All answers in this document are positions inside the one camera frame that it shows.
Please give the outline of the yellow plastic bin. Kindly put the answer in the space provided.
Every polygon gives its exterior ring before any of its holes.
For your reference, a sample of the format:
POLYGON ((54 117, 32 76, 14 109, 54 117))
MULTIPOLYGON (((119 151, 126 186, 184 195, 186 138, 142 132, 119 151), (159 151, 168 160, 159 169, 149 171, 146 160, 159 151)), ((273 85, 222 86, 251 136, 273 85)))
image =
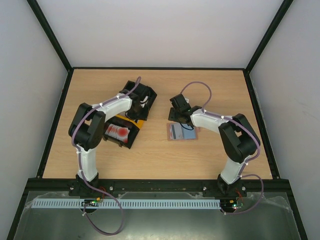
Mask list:
POLYGON ((122 120, 124 120, 126 122, 130 122, 130 123, 134 124, 139 129, 141 129, 143 127, 144 123, 145 123, 144 120, 141 120, 141 119, 132 120, 132 119, 126 117, 126 116, 122 116, 122 115, 119 115, 119 114, 117 114, 116 117, 120 118, 120 119, 122 119, 122 120))

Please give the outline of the grey striped card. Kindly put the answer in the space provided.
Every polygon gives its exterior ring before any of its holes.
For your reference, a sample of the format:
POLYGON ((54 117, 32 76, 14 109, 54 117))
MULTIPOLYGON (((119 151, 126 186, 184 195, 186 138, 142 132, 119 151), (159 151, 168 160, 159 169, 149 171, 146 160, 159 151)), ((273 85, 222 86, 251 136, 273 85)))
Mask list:
POLYGON ((183 129, 179 123, 170 123, 168 125, 168 139, 182 140, 184 138, 183 129))

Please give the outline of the black bin with teal cards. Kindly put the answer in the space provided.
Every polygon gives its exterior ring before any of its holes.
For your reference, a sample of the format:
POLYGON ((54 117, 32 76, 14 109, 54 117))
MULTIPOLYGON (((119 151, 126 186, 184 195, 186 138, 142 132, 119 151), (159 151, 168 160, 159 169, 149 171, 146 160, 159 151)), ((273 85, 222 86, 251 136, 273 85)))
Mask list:
POLYGON ((125 111, 124 115, 134 121, 146 121, 157 97, 156 92, 151 87, 139 83, 129 97, 132 99, 131 108, 125 111))

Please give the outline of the black bin with red cards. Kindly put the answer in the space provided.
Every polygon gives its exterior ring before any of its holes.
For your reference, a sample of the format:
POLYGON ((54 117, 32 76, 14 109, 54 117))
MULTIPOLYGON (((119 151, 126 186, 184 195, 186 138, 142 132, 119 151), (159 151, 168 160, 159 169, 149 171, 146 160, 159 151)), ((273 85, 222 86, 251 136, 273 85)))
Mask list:
POLYGON ((144 120, 131 120, 125 116, 116 115, 104 124, 102 139, 131 149, 144 122, 144 120))

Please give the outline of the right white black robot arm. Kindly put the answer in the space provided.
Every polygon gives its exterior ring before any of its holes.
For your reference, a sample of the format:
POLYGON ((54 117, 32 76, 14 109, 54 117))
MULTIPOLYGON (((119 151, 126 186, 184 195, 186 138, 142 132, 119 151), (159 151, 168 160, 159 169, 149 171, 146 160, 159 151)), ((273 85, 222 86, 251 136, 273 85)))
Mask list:
POLYGON ((199 106, 186 109, 171 107, 168 119, 186 124, 190 130, 197 127, 219 134, 227 161, 217 177, 217 188, 224 196, 229 196, 235 191, 243 177, 244 168, 261 153, 259 137, 243 114, 221 115, 199 106))

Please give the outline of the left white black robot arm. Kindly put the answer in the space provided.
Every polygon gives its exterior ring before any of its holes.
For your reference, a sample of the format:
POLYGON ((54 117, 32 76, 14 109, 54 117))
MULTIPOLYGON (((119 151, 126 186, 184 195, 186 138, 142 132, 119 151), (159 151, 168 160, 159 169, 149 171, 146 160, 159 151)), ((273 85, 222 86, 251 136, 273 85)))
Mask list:
POLYGON ((131 149, 156 97, 151 92, 119 93, 104 102, 78 107, 68 134, 76 148, 79 178, 88 183, 98 178, 96 148, 101 140, 131 149))

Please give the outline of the white red circle cards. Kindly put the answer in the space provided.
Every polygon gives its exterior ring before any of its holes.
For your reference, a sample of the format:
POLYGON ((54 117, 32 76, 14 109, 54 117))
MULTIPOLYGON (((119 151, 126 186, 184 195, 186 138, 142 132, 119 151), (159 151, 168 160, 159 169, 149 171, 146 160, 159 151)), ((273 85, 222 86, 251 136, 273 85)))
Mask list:
POLYGON ((120 140, 124 143, 128 142, 130 130, 127 127, 121 127, 115 124, 109 124, 105 134, 109 137, 120 140))

